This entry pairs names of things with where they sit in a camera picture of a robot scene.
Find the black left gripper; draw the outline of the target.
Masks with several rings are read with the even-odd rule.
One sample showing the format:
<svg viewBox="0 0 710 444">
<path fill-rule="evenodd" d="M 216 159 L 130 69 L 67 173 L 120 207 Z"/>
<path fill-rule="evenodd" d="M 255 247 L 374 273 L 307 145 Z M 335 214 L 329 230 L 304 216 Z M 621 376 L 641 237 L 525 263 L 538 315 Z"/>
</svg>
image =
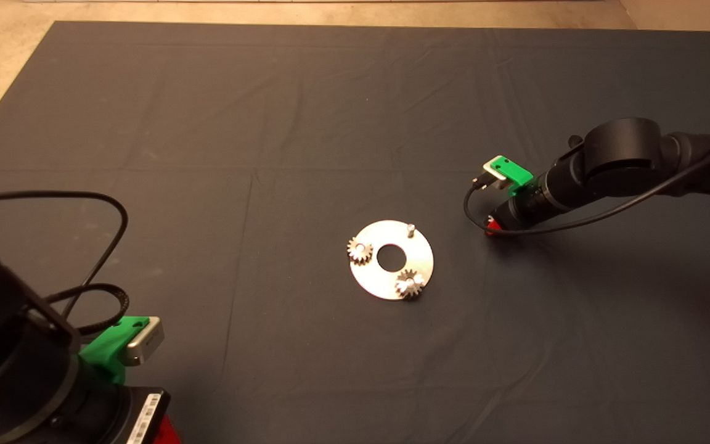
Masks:
<svg viewBox="0 0 710 444">
<path fill-rule="evenodd" d="M 167 414 L 169 391 L 157 387 L 120 387 L 115 422 L 107 443 L 181 444 Z"/>
</svg>

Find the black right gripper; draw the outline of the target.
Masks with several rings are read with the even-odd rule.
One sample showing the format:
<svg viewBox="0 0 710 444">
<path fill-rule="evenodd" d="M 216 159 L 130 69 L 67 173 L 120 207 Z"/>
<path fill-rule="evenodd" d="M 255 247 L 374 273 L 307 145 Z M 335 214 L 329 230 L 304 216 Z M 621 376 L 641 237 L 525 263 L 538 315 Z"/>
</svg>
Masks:
<svg viewBox="0 0 710 444">
<path fill-rule="evenodd" d="M 537 225 L 534 213 L 528 210 L 527 200 L 510 197 L 491 211 L 493 222 L 485 225 L 485 236 L 498 236 L 502 230 L 523 231 Z"/>
</svg>

